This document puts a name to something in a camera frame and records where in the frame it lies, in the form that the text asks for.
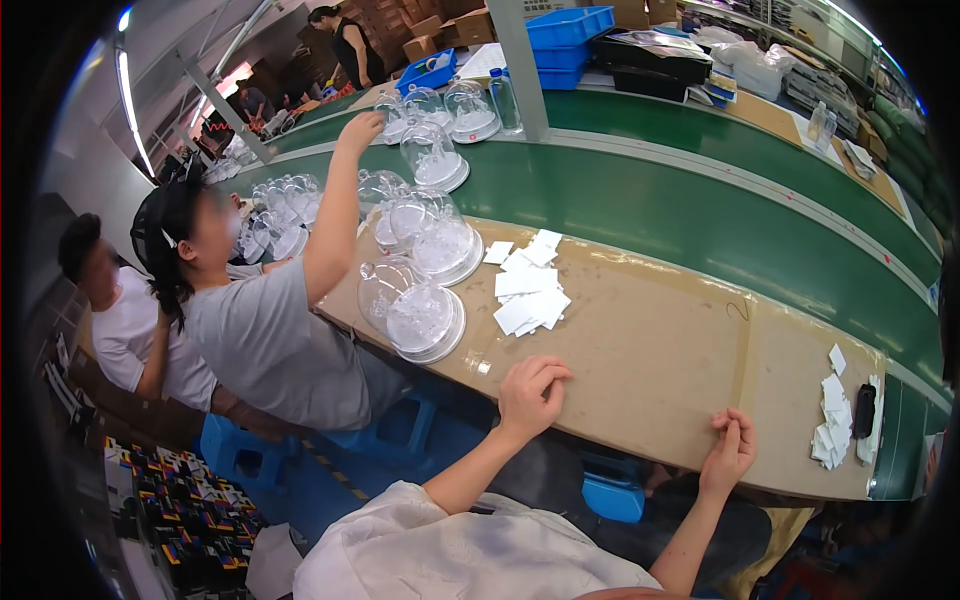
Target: woman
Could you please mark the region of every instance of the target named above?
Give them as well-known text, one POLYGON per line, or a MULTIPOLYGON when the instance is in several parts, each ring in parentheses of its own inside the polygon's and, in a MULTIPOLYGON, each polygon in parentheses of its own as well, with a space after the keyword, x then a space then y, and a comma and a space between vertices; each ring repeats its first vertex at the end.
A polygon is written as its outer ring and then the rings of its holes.
POLYGON ((353 266, 357 161, 383 131, 368 112, 344 127, 303 255, 230 281, 235 204, 194 173, 148 199, 147 268, 164 312, 217 379, 250 405, 313 429, 359 429, 406 391, 404 378, 310 313, 353 266))
POLYGON ((704 461, 696 501, 648 572, 598 547, 566 515, 483 493, 556 420, 571 376, 550 356, 514 365, 500 387, 500 423, 487 438, 423 487, 394 483, 330 525, 297 569, 294 597, 688 596, 727 498, 756 458, 753 422, 735 409, 713 416, 720 440, 704 461))
POLYGON ((367 34, 356 21, 338 16, 340 7, 318 7, 307 21, 314 29, 333 32, 333 54, 337 57, 337 68, 333 70, 331 81, 341 73, 356 89, 380 85, 387 81, 387 71, 383 59, 370 47, 367 34))

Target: blue stool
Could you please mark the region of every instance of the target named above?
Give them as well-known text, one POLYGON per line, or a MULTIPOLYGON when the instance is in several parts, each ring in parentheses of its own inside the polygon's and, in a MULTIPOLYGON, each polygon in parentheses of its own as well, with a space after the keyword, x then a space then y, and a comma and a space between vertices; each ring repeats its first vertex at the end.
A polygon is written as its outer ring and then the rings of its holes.
POLYGON ((633 459, 615 459, 589 452, 580 453, 585 469, 607 473, 584 472, 584 500, 603 518, 636 523, 643 516, 646 497, 639 485, 639 463, 633 459))
POLYGON ((389 465, 426 468, 433 462, 424 449, 436 413, 433 402, 414 392, 363 429, 321 433, 341 448, 373 456, 389 465))
POLYGON ((282 444, 273 444, 229 419, 207 413, 200 449, 215 475, 244 487, 286 493, 279 484, 280 468, 284 459, 300 453, 300 441, 286 436, 282 444))

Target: hair clip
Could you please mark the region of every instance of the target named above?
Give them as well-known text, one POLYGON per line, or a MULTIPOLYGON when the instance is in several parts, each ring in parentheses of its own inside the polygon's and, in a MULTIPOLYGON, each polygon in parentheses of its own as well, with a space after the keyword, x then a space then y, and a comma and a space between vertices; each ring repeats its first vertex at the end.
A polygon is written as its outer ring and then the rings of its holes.
POLYGON ((163 234, 163 239, 167 241, 167 244, 170 244, 170 248, 177 247, 177 242, 175 242, 174 238, 170 237, 170 235, 163 228, 160 228, 160 233, 163 234))

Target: hand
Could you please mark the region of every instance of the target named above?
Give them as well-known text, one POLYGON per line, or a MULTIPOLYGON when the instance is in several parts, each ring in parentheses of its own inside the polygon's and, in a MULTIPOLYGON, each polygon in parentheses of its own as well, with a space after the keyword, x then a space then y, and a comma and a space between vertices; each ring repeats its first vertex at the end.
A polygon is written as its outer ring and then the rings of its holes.
POLYGON ((500 384, 499 428, 511 441, 526 444, 546 430, 564 406, 564 379, 573 377, 555 356, 528 356, 500 384), (550 394, 544 399, 543 393, 550 394))
POLYGON ((156 303, 156 326, 163 327, 164 329, 169 329, 170 325, 174 322, 173 317, 163 312, 163 307, 160 306, 160 303, 156 303))
POLYGON ((720 441, 700 470, 700 495, 722 504, 756 459, 756 431, 754 420, 735 408, 713 415, 710 427, 720 433, 720 441))
POLYGON ((336 150, 344 150, 357 157, 367 150, 375 137, 383 133, 383 113, 379 110, 361 112, 344 126, 337 138, 336 150))

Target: white t-shirt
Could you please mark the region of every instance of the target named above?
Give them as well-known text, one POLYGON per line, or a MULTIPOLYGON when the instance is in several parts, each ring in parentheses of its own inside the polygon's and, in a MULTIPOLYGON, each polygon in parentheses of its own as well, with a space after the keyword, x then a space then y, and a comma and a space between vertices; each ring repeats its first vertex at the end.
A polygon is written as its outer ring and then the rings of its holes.
POLYGON ((398 481, 330 525, 294 576, 295 600, 569 599, 609 588, 662 589, 562 516, 494 493, 492 515, 448 516, 398 481))
MULTIPOLYGON (((104 375, 114 385, 134 392, 150 356, 156 328, 156 298, 147 278, 133 267, 122 267, 117 278, 120 298, 104 312, 93 313, 93 349, 104 375)), ((170 328, 165 396, 209 412, 210 396, 217 378, 186 337, 186 331, 170 328)))

